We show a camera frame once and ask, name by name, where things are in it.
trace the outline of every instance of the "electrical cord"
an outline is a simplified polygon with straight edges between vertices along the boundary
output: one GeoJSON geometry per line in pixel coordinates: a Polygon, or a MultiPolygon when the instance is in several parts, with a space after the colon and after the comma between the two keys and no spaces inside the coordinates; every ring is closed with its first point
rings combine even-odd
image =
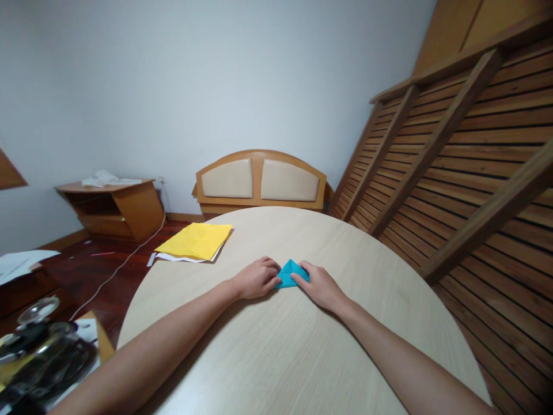
{"type": "MultiPolygon", "coordinates": [[[[163,190],[165,191],[165,195],[167,196],[167,201],[169,201],[169,195],[167,193],[167,189],[165,188],[165,185],[163,184],[163,182],[161,182],[161,187],[163,188],[163,190]]],[[[114,276],[117,274],[117,271],[119,271],[121,268],[123,268],[123,266],[125,266],[125,264],[127,263],[127,261],[131,258],[131,256],[133,256],[134,254],[136,254],[138,252],[138,250],[140,248],[142,248],[144,245],[146,245],[149,241],[152,240],[153,237],[155,237],[155,235],[157,235],[160,230],[163,229],[163,224],[165,223],[165,215],[166,215],[166,211],[165,211],[165,206],[163,205],[163,203],[161,204],[163,206],[163,220],[161,221],[161,226],[160,228],[157,230],[156,233],[154,233],[146,242],[144,242],[142,245],[140,245],[138,248],[136,248],[134,250],[134,252],[132,254],[130,254],[127,259],[125,259],[125,262],[123,262],[121,265],[119,265],[117,267],[117,269],[113,272],[113,274],[111,274],[111,277],[108,278],[107,280],[105,280],[104,282],[102,282],[102,284],[100,284],[100,286],[98,287],[98,289],[96,290],[96,292],[94,293],[94,295],[92,297],[89,298],[89,300],[84,303],[82,306],[80,306],[79,308],[77,308],[77,311],[75,313],[73,313],[73,315],[71,316],[71,318],[69,319],[70,321],[73,321],[73,319],[79,314],[79,311],[82,310],[84,308],[84,306],[86,306],[87,304],[89,304],[92,300],[94,300],[96,298],[96,296],[98,295],[98,293],[100,292],[100,290],[102,289],[102,287],[104,285],[106,285],[108,282],[110,282],[114,276]]]]}

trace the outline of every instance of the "white sheet of paper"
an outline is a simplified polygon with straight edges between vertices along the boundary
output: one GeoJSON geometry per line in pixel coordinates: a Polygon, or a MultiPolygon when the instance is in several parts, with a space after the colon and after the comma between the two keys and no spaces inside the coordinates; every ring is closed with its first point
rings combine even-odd
{"type": "MultiPolygon", "coordinates": [[[[215,253],[215,255],[213,255],[213,258],[211,258],[209,261],[213,261],[217,257],[217,254],[219,253],[219,251],[221,250],[223,245],[221,245],[219,247],[219,249],[217,249],[217,252],[215,253]]],[[[191,259],[191,258],[185,258],[183,256],[173,256],[173,255],[170,255],[170,254],[166,254],[164,252],[159,252],[156,255],[156,257],[166,259],[167,261],[187,261],[187,262],[194,262],[194,263],[207,261],[206,259],[191,259]]]]}
{"type": "Polygon", "coordinates": [[[0,285],[29,274],[35,263],[58,254],[57,251],[34,250],[0,256],[0,285]]]}

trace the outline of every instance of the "white cloth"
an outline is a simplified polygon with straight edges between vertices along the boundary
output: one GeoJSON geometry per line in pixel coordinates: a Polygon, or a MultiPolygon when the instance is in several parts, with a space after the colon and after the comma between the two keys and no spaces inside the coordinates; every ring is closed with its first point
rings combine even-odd
{"type": "Polygon", "coordinates": [[[104,187],[104,186],[122,186],[124,184],[140,184],[140,179],[119,179],[113,176],[107,170],[98,170],[95,178],[81,180],[83,186],[104,187]]]}

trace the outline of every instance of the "yellow paper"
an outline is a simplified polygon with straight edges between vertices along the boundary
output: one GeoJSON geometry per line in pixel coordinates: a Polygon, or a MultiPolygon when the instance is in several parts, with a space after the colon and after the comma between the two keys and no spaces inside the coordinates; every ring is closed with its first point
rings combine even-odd
{"type": "Polygon", "coordinates": [[[193,223],[154,251],[210,260],[230,234],[232,225],[193,223]]]}

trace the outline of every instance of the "wooden nightstand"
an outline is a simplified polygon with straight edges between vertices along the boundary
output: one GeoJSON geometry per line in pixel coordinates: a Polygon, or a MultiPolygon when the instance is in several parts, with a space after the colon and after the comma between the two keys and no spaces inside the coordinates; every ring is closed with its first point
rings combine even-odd
{"type": "Polygon", "coordinates": [[[153,181],[142,179],[140,184],[105,187],[71,183],[55,189],[91,235],[140,241],[157,231],[164,220],[153,181]]]}

